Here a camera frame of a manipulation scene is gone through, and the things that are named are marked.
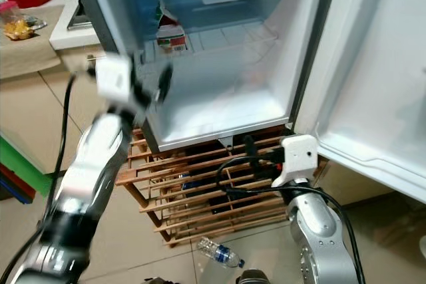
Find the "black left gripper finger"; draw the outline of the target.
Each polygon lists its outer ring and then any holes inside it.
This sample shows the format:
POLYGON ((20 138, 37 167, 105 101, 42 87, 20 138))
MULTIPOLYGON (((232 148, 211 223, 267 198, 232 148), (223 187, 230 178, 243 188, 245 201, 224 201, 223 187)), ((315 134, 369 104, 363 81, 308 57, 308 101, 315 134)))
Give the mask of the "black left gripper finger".
POLYGON ((173 73, 173 63, 167 63, 167 65, 162 68, 162 72, 158 78, 158 87, 156 92, 157 104, 162 104, 168 96, 168 92, 170 92, 170 87, 172 85, 173 73))

